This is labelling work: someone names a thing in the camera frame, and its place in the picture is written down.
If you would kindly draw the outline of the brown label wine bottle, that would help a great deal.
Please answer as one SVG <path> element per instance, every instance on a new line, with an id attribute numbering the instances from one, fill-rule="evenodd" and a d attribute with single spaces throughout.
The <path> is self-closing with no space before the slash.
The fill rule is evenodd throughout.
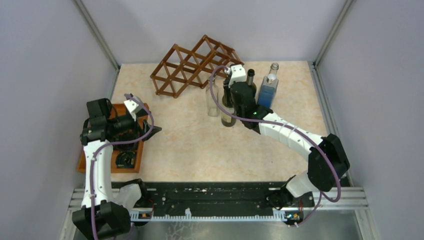
<path id="1" fill-rule="evenodd" d="M 254 83 L 254 77 L 255 77 L 255 70 L 249 69 L 247 71 L 246 83 L 248 84 L 249 88 L 252 90 L 252 95 L 255 98 L 256 92 L 257 92 L 257 86 Z"/>

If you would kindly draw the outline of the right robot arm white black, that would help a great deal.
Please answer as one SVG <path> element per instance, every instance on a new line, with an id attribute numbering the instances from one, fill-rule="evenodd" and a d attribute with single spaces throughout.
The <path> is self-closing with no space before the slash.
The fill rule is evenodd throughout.
<path id="1" fill-rule="evenodd" d="M 231 97 L 235 117 L 246 128 L 294 150 L 308 163 L 306 171 L 293 176 L 283 186 L 283 203 L 295 206 L 303 194 L 315 191 L 330 202 L 338 202 L 342 194 L 340 178 L 350 168 L 340 138 L 332 133 L 321 136 L 303 130 L 279 117 L 270 108 L 257 104 L 246 78 L 243 75 L 238 80 L 229 74 L 223 82 L 224 90 Z"/>

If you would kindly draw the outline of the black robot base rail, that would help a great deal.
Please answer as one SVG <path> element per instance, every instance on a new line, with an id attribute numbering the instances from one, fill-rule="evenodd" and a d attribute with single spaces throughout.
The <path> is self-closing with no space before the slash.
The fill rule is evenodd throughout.
<path id="1" fill-rule="evenodd" d="M 284 181 L 267 182 L 143 182 L 136 208 L 154 207 L 155 217 L 267 217 L 274 210 L 315 205 L 311 192 L 299 198 Z"/>

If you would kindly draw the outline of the small clear glass bottle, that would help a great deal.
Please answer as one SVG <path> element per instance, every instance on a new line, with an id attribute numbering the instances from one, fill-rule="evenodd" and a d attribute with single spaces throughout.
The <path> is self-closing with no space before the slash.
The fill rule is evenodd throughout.
<path id="1" fill-rule="evenodd" d="M 218 117 L 220 115 L 220 110 L 217 107 L 217 104 L 214 101 L 219 100 L 219 88 L 216 84 L 216 79 L 208 80 L 208 84 L 205 88 L 205 98 L 206 98 L 206 110 L 209 117 Z"/>

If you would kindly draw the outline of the blue square glass bottle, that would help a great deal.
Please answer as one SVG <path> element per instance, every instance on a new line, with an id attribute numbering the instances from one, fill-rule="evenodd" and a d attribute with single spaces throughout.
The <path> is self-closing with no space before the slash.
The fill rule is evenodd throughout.
<path id="1" fill-rule="evenodd" d="M 263 78 L 259 89 L 257 103 L 261 106 L 271 108 L 277 93 L 279 79 L 276 74 L 269 73 Z"/>

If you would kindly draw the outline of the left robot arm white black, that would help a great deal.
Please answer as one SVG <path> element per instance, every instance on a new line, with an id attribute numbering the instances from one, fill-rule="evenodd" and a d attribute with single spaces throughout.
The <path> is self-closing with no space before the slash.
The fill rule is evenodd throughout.
<path id="1" fill-rule="evenodd" d="M 130 212 L 149 203 L 150 193 L 138 178 L 127 181 L 117 196 L 112 189 L 112 156 L 114 146 L 145 141 L 160 131 L 154 120 L 143 127 L 141 136 L 114 141 L 118 135 L 141 129 L 139 118 L 152 113 L 132 94 L 126 94 L 126 112 L 111 118 L 113 105 L 108 98 L 87 102 L 88 118 L 84 121 L 80 142 L 85 155 L 85 188 L 81 208 L 72 214 L 72 222 L 88 240 L 105 240 L 127 234 L 131 227 Z"/>

